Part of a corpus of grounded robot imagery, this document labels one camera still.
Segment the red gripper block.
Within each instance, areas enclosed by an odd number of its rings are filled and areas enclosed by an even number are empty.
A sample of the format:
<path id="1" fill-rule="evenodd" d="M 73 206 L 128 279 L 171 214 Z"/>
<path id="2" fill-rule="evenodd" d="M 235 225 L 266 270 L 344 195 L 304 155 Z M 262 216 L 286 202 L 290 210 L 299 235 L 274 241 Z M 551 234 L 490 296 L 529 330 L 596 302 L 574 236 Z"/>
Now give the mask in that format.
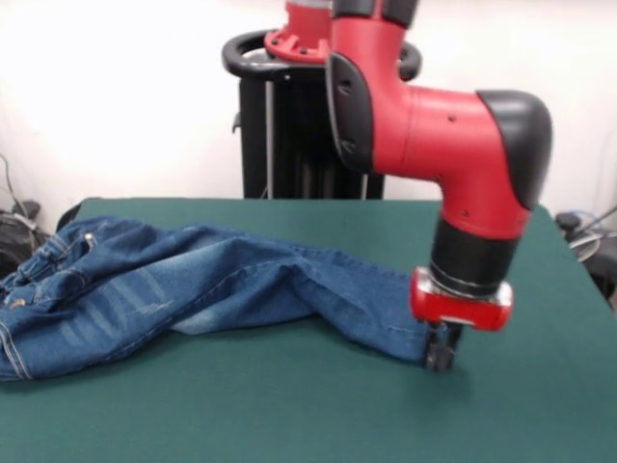
<path id="1" fill-rule="evenodd" d="M 411 313 L 427 325 L 424 367 L 428 370 L 450 371 L 453 367 L 463 326 L 475 330 L 496 332 L 509 321 L 513 311 L 513 288 L 499 285 L 489 298 L 472 298 L 454 294 L 439 286 L 426 267 L 417 267 L 411 279 Z M 442 323 L 447 325 L 443 341 Z"/>

